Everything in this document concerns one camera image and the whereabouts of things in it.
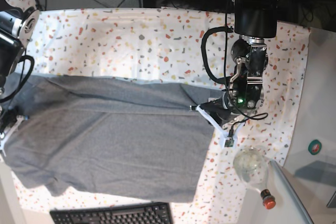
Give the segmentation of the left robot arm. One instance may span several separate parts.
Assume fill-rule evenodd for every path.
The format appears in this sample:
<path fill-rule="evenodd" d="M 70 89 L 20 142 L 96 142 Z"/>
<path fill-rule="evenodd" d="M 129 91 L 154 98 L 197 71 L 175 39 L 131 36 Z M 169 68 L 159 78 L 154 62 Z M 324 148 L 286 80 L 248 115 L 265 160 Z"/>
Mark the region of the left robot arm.
<path fill-rule="evenodd" d="M 223 95 L 201 104 L 209 122 L 223 126 L 235 122 L 238 116 L 245 120 L 263 120 L 267 113 L 253 114 L 263 99 L 263 73 L 268 64 L 267 39 L 277 33 L 280 19 L 309 27 L 326 24 L 335 26 L 335 0 L 227 0 L 226 13 L 232 13 L 233 25 L 209 29 L 202 37 L 201 53 L 204 68 L 216 84 L 224 87 Z M 225 46 L 226 58 L 232 58 L 234 72 L 216 77 L 210 69 L 207 56 L 207 41 L 217 33 L 229 36 L 236 33 L 238 39 Z"/>

